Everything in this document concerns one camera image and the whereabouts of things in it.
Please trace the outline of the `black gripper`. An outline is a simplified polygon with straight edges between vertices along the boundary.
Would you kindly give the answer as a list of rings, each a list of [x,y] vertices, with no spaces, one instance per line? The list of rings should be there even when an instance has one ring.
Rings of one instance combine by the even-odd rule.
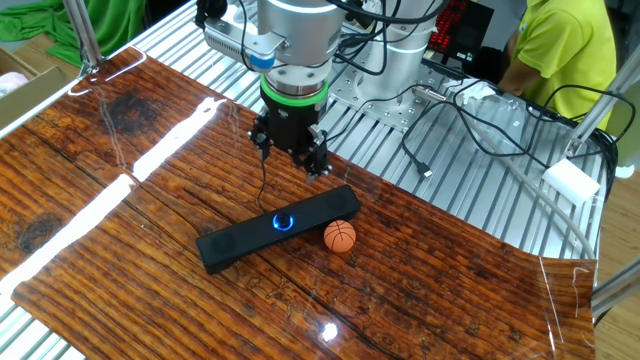
[[[269,157],[273,141],[278,149],[293,151],[296,166],[303,167],[306,172],[307,185],[319,177],[328,176],[332,166],[328,163],[327,132],[317,125],[326,112],[327,100],[293,106],[266,93],[261,96],[267,112],[256,116],[248,132],[260,160],[265,161]]]

